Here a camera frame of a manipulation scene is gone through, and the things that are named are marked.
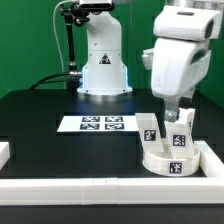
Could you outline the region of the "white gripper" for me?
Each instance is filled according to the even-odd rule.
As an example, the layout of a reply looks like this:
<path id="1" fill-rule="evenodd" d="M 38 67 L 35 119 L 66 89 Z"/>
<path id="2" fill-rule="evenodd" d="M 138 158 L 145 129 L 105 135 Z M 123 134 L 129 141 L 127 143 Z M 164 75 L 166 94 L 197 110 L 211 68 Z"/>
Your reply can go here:
<path id="1" fill-rule="evenodd" d="M 153 95 L 163 98 L 164 119 L 179 119 L 179 98 L 193 89 L 207 74 L 211 51 L 208 42 L 158 38 L 155 46 L 143 51 L 146 70 L 151 71 Z"/>

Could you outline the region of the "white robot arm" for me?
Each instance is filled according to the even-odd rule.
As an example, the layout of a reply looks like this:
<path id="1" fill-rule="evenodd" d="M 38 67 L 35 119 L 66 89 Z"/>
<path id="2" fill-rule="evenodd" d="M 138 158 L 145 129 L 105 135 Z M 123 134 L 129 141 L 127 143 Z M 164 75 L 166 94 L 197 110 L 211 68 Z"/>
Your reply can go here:
<path id="1" fill-rule="evenodd" d="M 142 59 L 151 71 L 153 95 L 165 102 L 168 122 L 178 119 L 180 99 L 207 74 L 209 42 L 219 36 L 223 5 L 224 0 L 167 0 L 155 19 L 157 40 Z M 80 89 L 84 94 L 115 96 L 132 90 L 121 58 L 122 28 L 110 14 L 114 8 L 113 0 L 78 0 L 87 24 L 88 59 Z"/>

